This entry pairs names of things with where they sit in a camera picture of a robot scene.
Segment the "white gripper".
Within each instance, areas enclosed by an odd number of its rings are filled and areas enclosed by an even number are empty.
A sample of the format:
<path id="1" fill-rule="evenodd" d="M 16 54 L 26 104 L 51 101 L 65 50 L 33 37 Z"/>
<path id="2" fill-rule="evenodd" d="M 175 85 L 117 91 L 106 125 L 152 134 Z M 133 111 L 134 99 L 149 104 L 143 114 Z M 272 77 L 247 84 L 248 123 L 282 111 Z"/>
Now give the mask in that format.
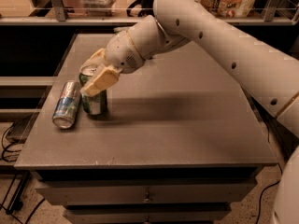
<path id="1" fill-rule="evenodd" d="M 106 66 L 107 61 L 113 65 Z M 113 86 L 119 81 L 120 73 L 131 74 L 145 63 L 139 55 L 127 31 L 117 33 L 108 42 L 106 49 L 96 51 L 81 67 L 97 68 L 92 78 L 81 88 L 80 92 L 85 96 L 94 97 L 101 91 Z"/>

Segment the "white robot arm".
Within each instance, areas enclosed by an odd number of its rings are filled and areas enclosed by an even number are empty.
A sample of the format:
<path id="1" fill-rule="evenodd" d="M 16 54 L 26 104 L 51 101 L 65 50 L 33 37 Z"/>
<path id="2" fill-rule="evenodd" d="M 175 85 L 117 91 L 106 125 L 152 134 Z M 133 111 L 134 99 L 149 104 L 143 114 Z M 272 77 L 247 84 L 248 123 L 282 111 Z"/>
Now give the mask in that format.
<path id="1" fill-rule="evenodd" d="M 114 36 L 85 63 L 96 68 L 81 93 L 94 96 L 155 54 L 202 47 L 278 123 L 299 137 L 299 61 L 215 18 L 196 0 L 153 0 L 153 13 Z"/>

